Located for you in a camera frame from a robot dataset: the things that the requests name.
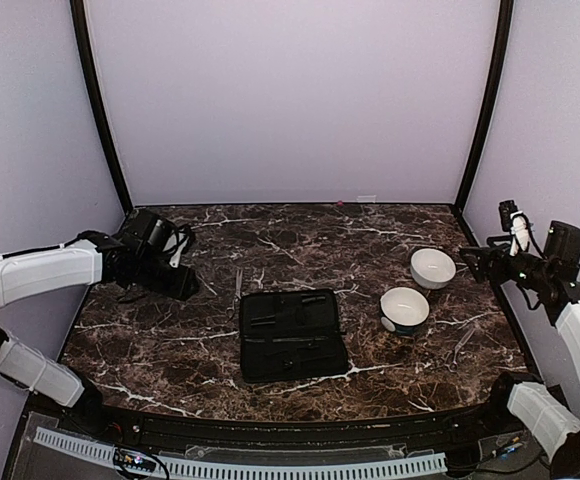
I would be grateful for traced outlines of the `black hair clip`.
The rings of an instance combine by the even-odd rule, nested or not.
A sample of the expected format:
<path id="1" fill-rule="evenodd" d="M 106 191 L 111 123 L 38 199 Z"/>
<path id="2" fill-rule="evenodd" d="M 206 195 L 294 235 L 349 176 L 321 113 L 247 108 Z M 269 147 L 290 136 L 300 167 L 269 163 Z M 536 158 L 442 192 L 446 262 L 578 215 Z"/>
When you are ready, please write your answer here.
<path id="1" fill-rule="evenodd" d="M 265 360 L 270 371 L 278 374 L 305 371 L 319 361 L 319 357 L 291 354 L 288 351 L 268 355 Z"/>
<path id="2" fill-rule="evenodd" d="M 308 304 L 312 304 L 312 303 L 322 303 L 326 301 L 326 297 L 324 295 L 318 295 L 318 296 L 303 296 L 301 298 L 301 303 L 303 305 L 308 305 Z"/>

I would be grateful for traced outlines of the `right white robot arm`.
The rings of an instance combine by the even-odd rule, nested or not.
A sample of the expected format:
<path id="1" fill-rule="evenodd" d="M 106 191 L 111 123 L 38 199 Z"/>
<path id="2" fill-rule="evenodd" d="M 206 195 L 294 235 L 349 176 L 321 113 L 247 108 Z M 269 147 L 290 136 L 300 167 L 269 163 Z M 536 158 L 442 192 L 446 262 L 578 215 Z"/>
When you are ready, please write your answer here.
<path id="1" fill-rule="evenodd" d="M 478 282 L 512 282 L 523 295 L 535 293 L 531 310 L 543 308 L 563 340 L 580 384 L 580 229 L 552 221 L 538 246 L 526 214 L 512 200 L 499 205 L 503 235 L 460 256 Z M 519 420 L 539 443 L 553 479 L 580 479 L 580 416 L 559 402 L 532 374 L 505 372 L 495 381 L 480 424 L 491 434 Z"/>

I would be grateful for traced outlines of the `black zippered tool case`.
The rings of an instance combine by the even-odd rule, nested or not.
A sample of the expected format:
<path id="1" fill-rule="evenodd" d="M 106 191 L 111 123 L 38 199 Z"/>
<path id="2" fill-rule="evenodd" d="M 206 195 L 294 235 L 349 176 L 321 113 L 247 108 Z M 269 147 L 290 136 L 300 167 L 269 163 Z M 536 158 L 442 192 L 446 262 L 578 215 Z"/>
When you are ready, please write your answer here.
<path id="1" fill-rule="evenodd" d="M 326 301 L 303 305 L 303 296 Z M 335 293 L 330 289 L 263 292 L 241 299 L 239 308 L 240 369 L 249 384 L 329 377 L 348 369 L 348 352 L 339 322 Z M 319 357 L 305 371 L 273 373 L 266 357 L 278 352 Z"/>

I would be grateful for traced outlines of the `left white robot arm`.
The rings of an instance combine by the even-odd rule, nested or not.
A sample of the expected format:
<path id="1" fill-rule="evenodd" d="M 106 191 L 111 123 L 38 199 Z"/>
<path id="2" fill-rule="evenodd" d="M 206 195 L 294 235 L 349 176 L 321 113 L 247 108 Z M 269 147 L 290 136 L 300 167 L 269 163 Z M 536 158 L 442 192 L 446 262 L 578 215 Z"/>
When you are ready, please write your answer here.
<path id="1" fill-rule="evenodd" d="M 66 243 L 0 254 L 0 309 L 47 292 L 100 283 L 140 286 L 184 301 L 199 288 L 194 271 L 180 263 L 194 240 L 187 226 L 157 227 L 150 233 L 132 227 L 115 235 L 84 231 Z M 1 326 L 0 375 L 72 409 L 73 421 L 90 436 L 104 435 L 111 427 L 96 388 Z"/>

